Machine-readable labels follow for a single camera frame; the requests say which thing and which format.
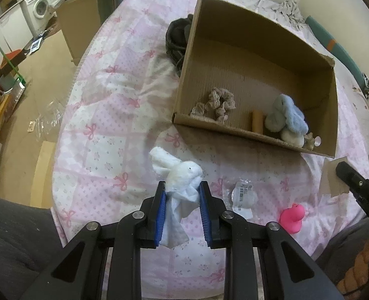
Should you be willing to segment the white cloth bunny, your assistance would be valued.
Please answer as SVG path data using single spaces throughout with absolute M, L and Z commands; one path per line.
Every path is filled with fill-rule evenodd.
M 161 147 L 154 147 L 150 159 L 155 173 L 165 180 L 167 195 L 165 222 L 160 244 L 172 249 L 189 241 L 181 220 L 200 205 L 199 185 L 203 169 L 193 161 L 182 161 Z

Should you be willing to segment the pink rubber duck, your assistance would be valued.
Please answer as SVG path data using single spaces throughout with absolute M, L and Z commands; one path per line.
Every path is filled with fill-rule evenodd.
M 301 204 L 294 203 L 284 209 L 279 216 L 280 226 L 289 234 L 297 234 L 301 230 L 305 209 Z

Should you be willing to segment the beige knotted plush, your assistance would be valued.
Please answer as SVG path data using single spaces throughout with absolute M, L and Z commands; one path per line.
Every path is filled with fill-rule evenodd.
M 313 151 L 315 148 L 315 138 L 313 136 L 313 133 L 310 132 L 304 136 L 304 145 L 303 148 Z

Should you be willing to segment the orange soft roll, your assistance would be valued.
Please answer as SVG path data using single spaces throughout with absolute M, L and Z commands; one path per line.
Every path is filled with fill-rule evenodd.
M 264 114 L 260 110 L 251 112 L 251 131 L 261 135 L 264 133 Z

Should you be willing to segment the beige lace scrunchie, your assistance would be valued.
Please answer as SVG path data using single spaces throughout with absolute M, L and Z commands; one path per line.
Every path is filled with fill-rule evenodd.
M 213 88 L 206 103 L 198 102 L 190 111 L 196 119 L 225 124 L 230 111 L 236 109 L 235 95 L 225 88 Z

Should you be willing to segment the light blue fluffy scrunchie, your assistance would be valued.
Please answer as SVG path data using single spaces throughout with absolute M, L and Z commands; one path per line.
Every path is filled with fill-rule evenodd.
M 304 114 L 294 104 L 293 99 L 285 94 L 276 97 L 272 111 L 266 116 L 264 124 L 273 133 L 280 132 L 284 128 L 298 136 L 308 133 Z

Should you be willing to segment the cream fluffy scrunchie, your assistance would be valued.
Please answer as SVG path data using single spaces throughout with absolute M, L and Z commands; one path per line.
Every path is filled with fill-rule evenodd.
M 287 127 L 283 128 L 280 132 L 281 139 L 293 146 L 302 148 L 304 146 L 304 136 L 298 135 L 290 131 Z

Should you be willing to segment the clear plastic label bag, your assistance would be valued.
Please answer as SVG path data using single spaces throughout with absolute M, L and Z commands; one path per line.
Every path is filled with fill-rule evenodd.
M 254 190 L 254 184 L 245 179 L 238 179 L 233 189 L 229 192 L 229 208 L 247 221 L 254 218 L 253 208 L 258 202 L 258 195 Z

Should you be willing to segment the cardboard scrap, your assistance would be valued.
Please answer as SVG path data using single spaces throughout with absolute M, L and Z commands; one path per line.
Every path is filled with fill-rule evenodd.
M 337 197 L 341 194 L 348 194 L 349 188 L 337 175 L 337 165 L 345 161 L 348 163 L 347 157 L 328 159 L 325 158 L 323 162 L 321 180 L 319 185 L 319 195 L 329 195 L 330 197 Z

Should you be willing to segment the open cardboard box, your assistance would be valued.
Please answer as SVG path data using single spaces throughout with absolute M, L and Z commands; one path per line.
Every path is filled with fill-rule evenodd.
M 277 96 L 294 100 L 310 132 L 321 139 L 316 155 L 334 157 L 338 96 L 334 60 L 263 15 L 223 0 L 197 0 L 172 121 L 287 148 L 273 133 L 254 133 L 254 111 L 270 113 Z M 225 124 L 191 116 L 213 88 L 229 90 L 235 109 Z

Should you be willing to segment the dark trouser leg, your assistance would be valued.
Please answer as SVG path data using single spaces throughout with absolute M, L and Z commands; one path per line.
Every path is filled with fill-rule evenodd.
M 61 250 L 49 209 L 0 199 L 0 299 L 19 299 Z

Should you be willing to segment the teal orange bolster pillow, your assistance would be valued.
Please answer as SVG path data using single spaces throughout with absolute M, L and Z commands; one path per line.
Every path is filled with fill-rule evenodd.
M 369 78 L 366 74 L 362 72 L 357 63 L 350 57 L 348 52 L 339 44 L 336 39 L 326 30 L 317 20 L 312 16 L 306 18 L 306 23 L 312 30 L 315 37 L 318 39 L 320 44 L 324 46 L 327 51 L 334 55 L 338 60 L 340 60 L 349 72 L 354 76 L 357 84 L 366 99 L 369 98 Z

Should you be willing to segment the black cloth bundle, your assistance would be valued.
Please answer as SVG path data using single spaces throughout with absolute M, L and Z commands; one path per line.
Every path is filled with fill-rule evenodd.
M 172 61 L 179 77 L 184 63 L 192 22 L 193 15 L 190 13 L 186 18 L 179 18 L 171 22 L 165 34 L 166 54 Z

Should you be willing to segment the white floral duvet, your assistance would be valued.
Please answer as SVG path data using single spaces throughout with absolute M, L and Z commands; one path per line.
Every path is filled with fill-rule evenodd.
M 273 0 L 223 0 L 236 6 L 251 10 L 265 18 L 273 20 L 285 28 L 301 31 L 306 24 L 295 0 L 275 2 Z

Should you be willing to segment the beige wooden cabinet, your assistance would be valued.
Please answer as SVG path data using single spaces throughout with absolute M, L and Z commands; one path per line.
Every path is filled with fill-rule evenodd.
M 101 26 L 97 0 L 66 0 L 56 14 L 72 62 L 77 66 Z

